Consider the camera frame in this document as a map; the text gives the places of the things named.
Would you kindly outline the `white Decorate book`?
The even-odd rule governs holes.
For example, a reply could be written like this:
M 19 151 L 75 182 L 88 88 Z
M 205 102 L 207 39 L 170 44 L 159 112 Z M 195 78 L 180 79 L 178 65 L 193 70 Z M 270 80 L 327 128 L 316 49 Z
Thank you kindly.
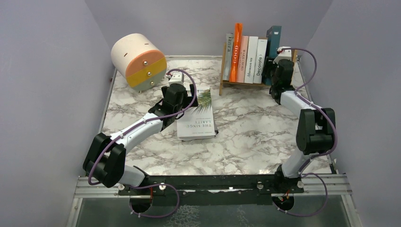
M 262 83 L 262 71 L 263 71 L 263 66 L 264 66 L 264 61 L 265 61 L 267 43 L 268 43 L 267 39 L 259 39 L 258 40 L 256 61 L 255 61 L 255 70 L 254 70 L 254 77 L 253 77 L 254 84 Z

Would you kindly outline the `white Afternoon Tea book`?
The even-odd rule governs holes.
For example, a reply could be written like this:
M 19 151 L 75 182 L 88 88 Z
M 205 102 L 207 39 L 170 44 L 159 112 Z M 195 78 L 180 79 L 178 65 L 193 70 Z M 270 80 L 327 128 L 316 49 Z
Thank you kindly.
M 256 36 L 249 36 L 244 77 L 244 83 L 246 84 L 253 83 L 258 40 L 259 38 Z

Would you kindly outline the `pink Warm Chord book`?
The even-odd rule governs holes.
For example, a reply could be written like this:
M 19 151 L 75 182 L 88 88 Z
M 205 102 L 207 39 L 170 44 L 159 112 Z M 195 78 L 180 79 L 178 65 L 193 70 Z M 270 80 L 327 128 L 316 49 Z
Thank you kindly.
M 240 43 L 240 54 L 237 66 L 237 74 L 236 74 L 237 83 L 244 83 L 248 41 L 249 41 L 249 36 L 246 35 L 242 36 Z

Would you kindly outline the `white palm Singularity book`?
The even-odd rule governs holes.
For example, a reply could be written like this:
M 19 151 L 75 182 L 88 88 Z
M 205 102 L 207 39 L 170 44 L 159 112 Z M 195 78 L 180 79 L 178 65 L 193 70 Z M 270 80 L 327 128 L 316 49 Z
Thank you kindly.
M 177 137 L 209 136 L 216 129 L 209 87 L 197 88 L 197 107 L 191 107 L 177 120 Z

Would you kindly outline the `teal bottom book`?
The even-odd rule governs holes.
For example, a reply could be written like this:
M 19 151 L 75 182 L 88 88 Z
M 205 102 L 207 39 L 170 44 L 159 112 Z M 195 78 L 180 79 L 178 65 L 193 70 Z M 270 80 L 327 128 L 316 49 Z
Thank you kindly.
M 280 37 L 281 37 L 281 29 L 282 26 L 272 26 L 266 32 L 266 37 L 268 40 L 267 49 L 266 49 L 266 57 L 271 57 L 275 59 L 277 56 L 277 49 L 279 48 Z

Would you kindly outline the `grey white bottom book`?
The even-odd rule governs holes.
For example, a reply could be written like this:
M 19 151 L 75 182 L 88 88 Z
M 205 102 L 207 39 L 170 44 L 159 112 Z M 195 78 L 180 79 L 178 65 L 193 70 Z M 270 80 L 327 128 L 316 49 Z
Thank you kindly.
M 180 140 L 183 141 L 187 141 L 187 140 L 203 140 L 203 139 L 211 139 L 214 138 L 218 135 L 219 131 L 217 129 L 214 130 L 214 134 L 213 135 L 209 135 L 209 136 L 194 136 L 194 137 L 182 137 L 179 138 Z

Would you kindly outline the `wooden book rack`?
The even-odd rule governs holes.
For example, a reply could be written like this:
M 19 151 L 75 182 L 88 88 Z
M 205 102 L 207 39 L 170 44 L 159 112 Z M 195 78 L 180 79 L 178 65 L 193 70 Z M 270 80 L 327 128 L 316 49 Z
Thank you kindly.
M 277 63 L 277 68 L 272 77 L 272 85 L 267 86 L 263 83 L 261 84 L 246 84 L 246 83 L 237 83 L 237 82 L 229 82 L 223 80 L 223 69 L 224 69 L 224 61 L 225 61 L 225 52 L 222 55 L 222 63 L 221 63 L 221 73 L 220 73 L 220 84 L 219 84 L 219 95 L 223 95 L 223 87 L 227 86 L 243 86 L 243 87 L 262 87 L 269 88 L 270 90 L 276 91 L 275 95 L 279 95 L 283 93 L 285 90 L 292 90 L 292 78 L 295 72 L 297 58 L 297 50 L 292 50 L 292 61 L 290 60 L 280 60 Z

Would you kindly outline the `grey ianra book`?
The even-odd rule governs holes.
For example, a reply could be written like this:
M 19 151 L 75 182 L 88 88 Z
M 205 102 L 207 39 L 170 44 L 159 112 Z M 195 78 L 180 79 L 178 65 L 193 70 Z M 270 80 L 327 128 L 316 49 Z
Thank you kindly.
M 226 51 L 223 69 L 223 80 L 228 81 L 231 71 L 232 51 L 233 51 L 234 35 L 232 33 L 226 34 Z

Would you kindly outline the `orange Good Morning book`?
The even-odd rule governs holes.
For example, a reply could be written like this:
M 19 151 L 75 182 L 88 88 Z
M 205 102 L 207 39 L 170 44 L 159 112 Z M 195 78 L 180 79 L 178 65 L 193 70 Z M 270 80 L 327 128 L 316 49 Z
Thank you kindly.
M 241 38 L 242 38 L 243 24 L 236 23 L 234 30 L 234 45 L 231 60 L 231 70 L 229 76 L 229 82 L 236 82 L 238 57 L 240 52 Z

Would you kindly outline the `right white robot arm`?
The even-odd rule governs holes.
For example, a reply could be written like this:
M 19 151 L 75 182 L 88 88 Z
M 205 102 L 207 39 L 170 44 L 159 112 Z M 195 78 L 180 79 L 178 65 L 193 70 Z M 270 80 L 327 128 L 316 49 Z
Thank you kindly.
M 296 92 L 291 84 L 294 62 L 290 58 L 277 57 L 268 61 L 266 68 L 271 77 L 269 94 L 272 99 L 298 117 L 297 148 L 287 161 L 278 166 L 273 179 L 274 189 L 285 192 L 296 186 L 312 159 L 333 147 L 335 112 L 331 108 L 314 107 Z

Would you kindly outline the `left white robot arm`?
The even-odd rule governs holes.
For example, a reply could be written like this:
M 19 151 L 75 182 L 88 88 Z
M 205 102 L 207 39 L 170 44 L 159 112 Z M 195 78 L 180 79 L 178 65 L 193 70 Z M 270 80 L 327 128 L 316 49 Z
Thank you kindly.
M 131 126 L 112 135 L 97 134 L 88 150 L 83 169 L 90 185 L 102 184 L 111 188 L 116 184 L 130 185 L 137 194 L 148 190 L 146 173 L 125 164 L 126 154 L 148 137 L 163 131 L 184 112 L 197 106 L 196 86 L 190 90 L 181 84 L 162 87 L 163 99 Z

